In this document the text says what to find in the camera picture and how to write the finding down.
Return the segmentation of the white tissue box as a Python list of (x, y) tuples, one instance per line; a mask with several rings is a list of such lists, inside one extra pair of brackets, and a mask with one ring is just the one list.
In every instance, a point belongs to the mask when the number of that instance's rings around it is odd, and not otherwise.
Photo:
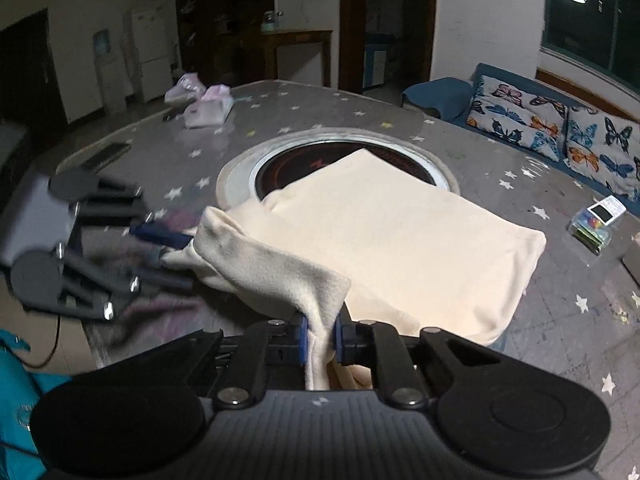
[(623, 255), (622, 263), (631, 277), (637, 284), (640, 284), (640, 245), (632, 243), (625, 255)]

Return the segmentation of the water dispenser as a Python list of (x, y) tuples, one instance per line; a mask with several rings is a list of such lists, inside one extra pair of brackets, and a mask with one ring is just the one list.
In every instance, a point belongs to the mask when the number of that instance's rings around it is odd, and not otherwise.
[(101, 29), (93, 35), (93, 54), (105, 113), (115, 115), (124, 112), (127, 107), (125, 81), (108, 29)]

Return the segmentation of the white remote control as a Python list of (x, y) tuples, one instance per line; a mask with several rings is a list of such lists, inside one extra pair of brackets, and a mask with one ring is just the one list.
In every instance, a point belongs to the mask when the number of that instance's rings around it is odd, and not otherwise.
[(587, 211), (604, 226), (610, 226), (626, 212), (626, 207), (618, 198), (610, 195), (589, 206)]

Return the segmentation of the clear plastic card box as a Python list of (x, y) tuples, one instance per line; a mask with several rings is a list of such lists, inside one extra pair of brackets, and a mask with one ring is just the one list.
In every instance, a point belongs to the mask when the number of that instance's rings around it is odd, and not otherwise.
[(612, 240), (611, 230), (588, 209), (582, 209), (574, 215), (568, 232), (596, 256), (600, 255)]

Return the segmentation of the pink tissue pack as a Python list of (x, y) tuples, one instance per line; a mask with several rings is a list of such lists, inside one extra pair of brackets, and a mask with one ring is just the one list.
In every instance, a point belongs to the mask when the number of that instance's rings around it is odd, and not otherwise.
[(206, 87), (196, 73), (185, 73), (178, 82), (165, 92), (164, 102), (170, 106), (189, 104), (204, 96)]
[(209, 87), (201, 99), (189, 104), (183, 112), (186, 128), (221, 126), (229, 116), (234, 99), (229, 87), (217, 84)]

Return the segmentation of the pink tissue pack near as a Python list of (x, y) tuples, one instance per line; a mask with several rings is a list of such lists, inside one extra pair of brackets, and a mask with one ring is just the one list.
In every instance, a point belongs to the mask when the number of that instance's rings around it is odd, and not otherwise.
[(189, 104), (183, 112), (186, 128), (221, 126), (229, 116), (234, 99), (229, 87), (217, 84), (209, 87), (201, 99)]

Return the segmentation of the dark window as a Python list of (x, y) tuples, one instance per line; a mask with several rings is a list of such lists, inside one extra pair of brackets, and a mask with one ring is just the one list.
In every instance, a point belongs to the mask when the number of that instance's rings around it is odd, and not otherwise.
[(639, 90), (639, 0), (546, 0), (542, 45)]

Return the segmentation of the pink tissue pack far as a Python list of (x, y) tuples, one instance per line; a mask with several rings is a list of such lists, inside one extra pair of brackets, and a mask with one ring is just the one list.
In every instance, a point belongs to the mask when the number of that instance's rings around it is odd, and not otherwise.
[(165, 92), (164, 102), (170, 106), (189, 104), (204, 96), (206, 87), (196, 73), (185, 73), (178, 82)]

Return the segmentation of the grey star tablecloth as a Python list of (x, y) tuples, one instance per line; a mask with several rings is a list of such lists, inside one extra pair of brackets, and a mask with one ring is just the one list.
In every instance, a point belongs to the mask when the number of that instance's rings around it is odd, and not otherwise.
[(608, 407), (605, 479), (639, 474), (639, 286), (623, 264), (639, 211), (593, 255), (570, 234), (603, 192), (566, 162), (413, 110), (292, 82), (234, 92), (224, 125), (153, 117), (113, 134), (107, 177), (190, 230), (233, 219), (341, 273), (354, 318), (422, 326), (579, 382)]

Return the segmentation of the left butterfly pillow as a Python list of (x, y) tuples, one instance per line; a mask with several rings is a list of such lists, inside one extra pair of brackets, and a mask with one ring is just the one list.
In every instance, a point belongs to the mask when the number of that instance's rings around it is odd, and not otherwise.
[(567, 106), (513, 84), (480, 76), (465, 123), (554, 162), (562, 158)]

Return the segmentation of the round induction cooktop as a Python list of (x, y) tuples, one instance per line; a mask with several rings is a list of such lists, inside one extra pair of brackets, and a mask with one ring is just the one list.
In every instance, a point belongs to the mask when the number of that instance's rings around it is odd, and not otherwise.
[(216, 201), (228, 210), (248, 200), (261, 202), (316, 172), (344, 177), (357, 165), (402, 171), (410, 178), (459, 194), (447, 165), (406, 140), (358, 128), (329, 127), (288, 133), (264, 141), (227, 162), (216, 182)]

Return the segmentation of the teal cloth bag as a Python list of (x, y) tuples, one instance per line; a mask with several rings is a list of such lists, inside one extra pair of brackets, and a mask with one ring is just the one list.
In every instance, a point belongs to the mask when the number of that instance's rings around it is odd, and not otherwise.
[(0, 441), (1, 478), (40, 479), (46, 472), (32, 440), (30, 414), (42, 396), (70, 380), (70, 376), (32, 373), (13, 350), (29, 350), (29, 344), (1, 331)]

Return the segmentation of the cream knit garment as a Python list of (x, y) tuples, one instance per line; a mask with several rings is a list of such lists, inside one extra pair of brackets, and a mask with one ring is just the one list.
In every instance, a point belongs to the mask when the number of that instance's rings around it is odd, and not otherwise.
[(488, 346), (546, 244), (540, 231), (369, 162), (344, 177), (316, 172), (261, 202), (208, 207), (189, 245), (162, 263), (270, 318), (303, 313), (306, 386), (326, 390), (342, 309), (403, 335), (434, 326)]

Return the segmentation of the white refrigerator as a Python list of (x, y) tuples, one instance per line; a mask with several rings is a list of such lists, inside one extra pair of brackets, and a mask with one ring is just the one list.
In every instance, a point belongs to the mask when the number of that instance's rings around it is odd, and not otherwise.
[(171, 87), (168, 40), (157, 10), (131, 10), (126, 14), (132, 54), (132, 83), (142, 102), (161, 98)]

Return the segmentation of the wooden side table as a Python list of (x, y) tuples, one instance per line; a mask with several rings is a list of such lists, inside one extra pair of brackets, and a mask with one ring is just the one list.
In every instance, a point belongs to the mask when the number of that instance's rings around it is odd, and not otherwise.
[(331, 29), (264, 32), (258, 46), (264, 57), (265, 79), (332, 86)]

